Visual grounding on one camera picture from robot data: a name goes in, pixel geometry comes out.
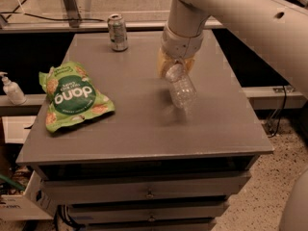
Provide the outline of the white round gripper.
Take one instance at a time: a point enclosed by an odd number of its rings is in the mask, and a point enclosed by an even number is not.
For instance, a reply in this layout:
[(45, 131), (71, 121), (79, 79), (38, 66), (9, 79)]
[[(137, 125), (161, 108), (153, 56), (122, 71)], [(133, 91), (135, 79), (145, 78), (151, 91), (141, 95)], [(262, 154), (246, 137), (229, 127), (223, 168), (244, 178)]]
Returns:
[(174, 64), (174, 59), (184, 59), (184, 67), (189, 73), (195, 62), (194, 54), (200, 49), (203, 33), (193, 37), (182, 37), (165, 26), (162, 34), (162, 46), (157, 56), (157, 71), (160, 78), (166, 75), (167, 69)]

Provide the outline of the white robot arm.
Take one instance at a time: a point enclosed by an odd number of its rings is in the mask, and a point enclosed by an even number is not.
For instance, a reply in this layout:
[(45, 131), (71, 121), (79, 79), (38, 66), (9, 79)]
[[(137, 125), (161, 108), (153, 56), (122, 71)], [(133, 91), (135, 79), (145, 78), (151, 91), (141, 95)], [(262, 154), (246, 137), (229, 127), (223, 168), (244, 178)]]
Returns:
[(308, 97), (308, 14), (284, 0), (172, 0), (158, 53), (160, 76), (177, 62), (192, 67), (211, 16)]

